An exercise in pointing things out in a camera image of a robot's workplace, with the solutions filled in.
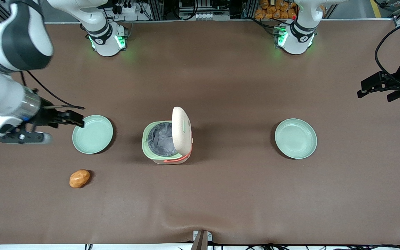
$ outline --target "brown tablecloth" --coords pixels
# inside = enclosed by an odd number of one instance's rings
[[[356,95],[393,27],[324,21],[292,56],[253,22],[136,24],[127,51],[104,58],[78,25],[49,25],[54,58],[35,76],[85,116],[112,119],[116,141],[83,155],[67,125],[40,128],[50,145],[0,143],[0,243],[183,242],[206,229],[226,244],[400,244],[400,100]],[[396,70],[400,31],[379,56]],[[174,106],[191,119],[193,152],[159,166],[141,136]],[[317,133],[307,159],[275,146],[291,117]],[[78,169],[95,176],[72,189]]]

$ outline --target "orange stripe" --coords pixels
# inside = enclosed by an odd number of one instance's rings
[[[190,155],[191,155],[191,152],[192,152],[192,146],[191,146],[191,151],[189,152],[189,154],[187,154],[187,155],[185,155],[185,156],[183,156],[182,158],[178,158],[178,159],[176,159],[176,160],[164,160],[163,162],[164,163],[176,163],[176,162],[178,162],[178,161],[181,161],[181,160],[184,160],[184,159],[186,159],[187,157],[189,157]]]

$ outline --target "white robotic arm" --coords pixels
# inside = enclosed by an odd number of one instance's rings
[[[55,9],[69,13],[83,24],[92,47],[102,56],[110,57],[126,48],[123,26],[109,22],[102,11],[95,8],[108,0],[48,0]]]
[[[46,133],[25,131],[34,127],[58,124],[83,126],[82,116],[73,112],[48,109],[52,104],[10,77],[10,73],[45,68],[53,47],[44,28],[37,0],[15,0],[11,16],[0,23],[0,141],[42,143],[51,141]]]
[[[294,0],[299,6],[297,18],[281,24],[280,36],[276,38],[277,46],[293,55],[302,54],[311,46],[314,32],[323,17],[320,5],[345,1],[348,0]]]

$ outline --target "power strip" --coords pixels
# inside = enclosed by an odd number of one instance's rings
[[[209,20],[212,20],[213,17],[214,17],[214,13],[212,13],[212,12],[197,12],[195,14],[195,20],[209,21]]]

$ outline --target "black cable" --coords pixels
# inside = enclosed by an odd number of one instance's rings
[[[183,19],[183,17],[180,17],[178,14],[176,14],[176,13],[175,13],[175,9],[176,9],[176,8],[173,6],[173,14],[174,14],[174,16],[176,17],[176,19],[178,19],[178,20],[183,20],[183,21],[187,21],[187,20],[191,19],[192,17],[194,17],[195,14],[197,14],[197,11],[198,11],[198,9],[199,9],[199,5],[198,5],[198,3],[197,3],[197,0],[194,0],[194,7],[193,7],[193,9],[192,9],[192,13],[191,13],[191,15],[190,15],[188,18],[186,18],[186,19]]]
[[[23,85],[27,87],[26,79],[24,78],[24,73],[20,71],[19,74],[21,75],[21,81],[23,81]]]
[[[149,19],[149,21],[152,21],[151,15],[149,15],[148,11],[146,10],[146,8],[144,8],[144,4],[142,0],[138,0],[138,5],[140,6],[140,8],[143,10],[144,15]]]
[[[379,48],[382,46],[382,44],[384,43],[384,41],[391,35],[393,34],[396,30],[400,29],[400,25],[395,27],[393,30],[391,30],[387,35],[384,36],[384,38],[382,38],[381,42],[378,44],[378,46],[376,47],[376,51],[374,52],[374,59],[376,60],[377,66],[379,66],[379,68],[391,79],[393,79],[395,82],[397,82],[398,84],[400,84],[400,81],[398,79],[396,79],[394,76],[392,76],[383,66],[382,64],[379,62],[379,58],[377,57],[377,52],[379,51]]]
[[[214,9],[218,9],[218,10],[225,10],[225,9],[229,9],[229,1],[227,1],[227,4],[225,5],[218,5],[215,3],[216,0],[209,0],[209,4],[214,8]]]
[[[373,2],[375,2],[381,8],[389,8],[390,7],[390,5],[387,4],[387,2],[379,3],[377,0],[373,0]]]
[[[103,11],[105,12],[106,19],[109,19],[109,17],[110,17],[112,20],[114,20],[114,18],[113,18],[111,15],[108,15],[108,13],[106,13],[106,9],[105,9],[104,6],[103,6]]]
[[[273,25],[264,24],[264,23],[262,23],[262,20],[259,21],[259,20],[255,19],[254,17],[248,16],[248,17],[244,17],[243,19],[250,19],[250,20],[253,20],[255,23],[257,23],[258,25],[261,25],[261,26],[264,26],[264,27],[271,27],[271,28],[274,28]],[[286,23],[286,22],[284,22],[284,21],[282,21],[282,20],[279,20],[279,19],[272,19],[272,20],[278,21],[278,22],[280,22],[280,23],[282,23],[282,24],[291,25],[291,24]]]
[[[84,109],[84,107],[72,105],[72,104],[70,104],[70,103],[64,101],[63,99],[57,97],[57,95],[55,95],[53,92],[51,92],[49,89],[47,89],[47,87],[44,86],[32,73],[30,73],[30,71],[27,70],[26,72],[27,72],[41,87],[43,87],[43,89],[44,89],[45,91],[47,91],[47,92],[48,92],[50,95],[52,95],[53,97],[57,98],[57,100],[59,100],[59,101],[65,103],[65,104],[67,104],[67,105],[69,105],[69,106],[72,106],[72,107],[75,108],[75,109]]]

